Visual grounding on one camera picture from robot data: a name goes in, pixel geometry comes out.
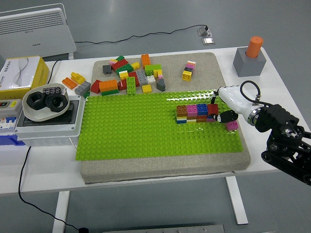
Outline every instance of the orange cylinder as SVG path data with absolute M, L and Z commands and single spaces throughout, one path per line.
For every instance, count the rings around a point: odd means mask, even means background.
M 263 44 L 263 39 L 260 36 L 253 36 L 249 42 L 249 45 L 246 51 L 246 56 L 250 58 L 258 57 L 262 44 Z

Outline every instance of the power cord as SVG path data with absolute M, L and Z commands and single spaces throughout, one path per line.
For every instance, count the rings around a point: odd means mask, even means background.
M 18 184 L 18 195 L 19 195 L 19 198 L 20 198 L 24 203 L 26 203 L 26 204 L 28 204 L 28 205 L 31 205 L 31 206 L 33 206 L 34 208 L 38 209 L 39 211 L 41 211 L 41 212 L 43 212 L 43 213 L 45 213 L 45 214 L 48 214 L 48 215 L 52 216 L 52 217 L 55 218 L 56 220 L 62 221 L 62 222 L 63 222 L 65 225 L 67 225 L 67 226 L 73 227 L 74 229 L 78 230 L 79 233 L 87 233 L 87 232 L 88 232 L 88 229 L 87 229 L 87 228 L 79 228 L 79 229 L 78 229 L 78 228 L 76 228 L 75 226 L 73 226 L 73 225 L 71 225 L 71 224 L 68 224 L 68 223 L 66 223 L 65 221 L 63 221 L 63 220 L 61 220 L 61 219 L 59 219 L 59 218 L 56 218 L 54 215 L 50 214 L 49 212 L 43 211 L 43 210 L 41 210 L 39 207 L 37 207 L 36 205 L 34 205 L 34 204 L 30 203 L 30 202 L 27 202 L 27 201 L 25 201 L 25 200 L 23 199 L 23 197 L 21 196 L 21 192 L 20 192 L 20 186 L 21 186 L 21 179 L 22 179 L 22 176 L 23 176 L 23 170 L 24 170 L 24 168 L 25 168 L 25 165 L 26 165 L 26 162 L 27 162 L 27 159 L 28 159 L 28 155 L 29 155 L 30 149 L 31 149 L 31 147 L 29 147 L 28 150 L 27 150 L 25 162 L 24 162 L 23 167 L 22 167 L 21 172 L 20 172 L 19 184 Z
M 248 98 L 248 97 L 244 94 L 244 92 L 243 92 L 243 90 L 242 90 L 243 86 L 244 86 L 245 84 L 247 84 L 247 83 L 251 83 L 251 84 L 254 85 L 255 88 L 257 89 L 258 94 L 256 95 L 256 99 L 255 99 L 255 100 L 251 100 L 250 98 Z M 253 81 L 251 81 L 251 80 L 247 80 L 247 81 L 245 81 L 245 82 L 243 82 L 243 83 L 241 84 L 241 86 L 240 86 L 240 92 L 241 92 L 242 96 L 243 96 L 245 99 L 247 99 L 248 101 L 250 101 L 250 102 L 252 102 L 252 103 L 263 104 L 263 105 L 265 105 L 265 106 L 272 106 L 272 104 L 270 104 L 270 103 L 266 103 L 266 102 L 259 101 L 259 98 L 261 97 L 261 95 L 260 95 L 260 88 L 259 88 L 259 86 L 258 86 L 255 82 L 253 82 Z
M 54 70 L 54 66 L 55 66 L 55 65 L 56 65 L 56 63 L 57 63 L 57 62 L 59 62 L 59 61 L 62 61 L 62 60 L 57 60 L 57 61 L 54 63 L 54 65 L 53 65 L 53 67 L 52 67 L 52 70 L 51 70 L 51 75 L 50 75 L 50 78 L 49 78 L 49 81 L 47 82 L 47 84 L 49 84 L 49 83 L 50 83 L 51 78 L 52 78 L 52 74 L 53 74 L 53 70 Z
M 132 37 L 145 37 L 145 36 L 148 36 L 148 35 L 157 35 L 157 34 L 172 34 L 172 33 L 177 32 L 177 31 L 183 31 L 183 30 L 187 30 L 189 28 L 194 28 L 194 27 L 198 27 L 198 26 L 205 26 L 206 28 L 208 28 L 208 26 L 205 25 L 205 24 L 197 24 L 197 25 L 193 25 L 193 26 L 190 26 L 190 27 L 187 27 L 187 28 L 177 29 L 177 30 L 174 30 L 174 31 L 172 31 L 170 33 L 167 33 L 167 32 L 157 32 L 157 33 L 148 33 L 146 35 L 133 35 L 133 36 L 130 36 L 129 38 L 126 38 L 126 39 L 123 39 L 123 40 L 117 40 L 117 41 L 101 41 L 101 42 L 75 41 L 75 43 L 91 43 L 91 44 L 95 44 L 95 45 L 102 44 L 102 43 L 118 43 L 118 42 L 121 42 L 121 41 L 129 40 Z

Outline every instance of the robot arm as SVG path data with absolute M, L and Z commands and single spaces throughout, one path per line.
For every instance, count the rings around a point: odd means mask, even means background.
M 258 95 L 255 100 L 249 99 L 249 92 L 242 89 L 246 83 L 252 83 L 257 88 Z M 262 159 L 311 185 L 311 146 L 302 141 L 304 137 L 311 138 L 311 133 L 297 125 L 298 118 L 278 104 L 261 102 L 259 87 L 252 81 L 245 81 L 241 86 L 218 88 L 214 91 L 211 103 L 215 102 L 217 96 L 232 110 L 215 115 L 215 120 L 226 123 L 242 114 L 246 122 L 255 126 L 259 132 L 271 129 L 267 150 L 261 154 Z

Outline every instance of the gray block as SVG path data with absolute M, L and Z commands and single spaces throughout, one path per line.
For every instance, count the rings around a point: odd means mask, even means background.
M 144 70 L 136 70 L 137 78 L 140 86 L 148 85 L 148 79 Z
M 165 81 L 164 79 L 159 79 L 159 81 L 156 82 L 156 88 L 159 91 L 165 91 L 166 86 L 165 86 Z
M 88 92 L 91 89 L 91 83 L 84 81 L 80 86 L 78 86 L 74 92 L 78 96 L 83 96 L 86 92 Z
M 266 58 L 259 52 L 258 57 L 249 58 L 245 55 L 246 48 L 238 48 L 235 54 L 233 65 L 239 77 L 259 76 L 266 63 Z

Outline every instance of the green lego baseplate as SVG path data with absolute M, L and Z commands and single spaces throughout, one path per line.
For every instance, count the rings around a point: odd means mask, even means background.
M 225 124 L 177 124 L 176 106 L 210 103 L 212 90 L 88 97 L 76 160 L 241 152 Z M 229 110 L 219 98 L 219 112 Z

